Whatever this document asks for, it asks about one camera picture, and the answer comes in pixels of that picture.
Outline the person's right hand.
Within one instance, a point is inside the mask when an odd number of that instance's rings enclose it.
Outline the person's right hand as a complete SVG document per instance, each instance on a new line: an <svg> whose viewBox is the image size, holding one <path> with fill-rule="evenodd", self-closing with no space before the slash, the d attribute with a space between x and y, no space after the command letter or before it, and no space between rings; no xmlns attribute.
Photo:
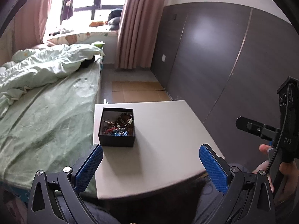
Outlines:
<svg viewBox="0 0 299 224"><path fill-rule="evenodd" d="M272 147L269 145L259 145L259 151L264 155L267 155L269 149L271 148ZM263 163L259 164L259 166L256 167L252 173L257 173L259 170L266 171L269 163L269 160L264 161ZM298 186L298 168L295 161L293 161L293 163L282 162L279 166L278 173L282 176L282 181L279 187L274 187L274 182L272 181L271 177L268 176L272 193L278 189L274 197L275 204L283 203L289 199L296 192L296 188Z"/></svg>

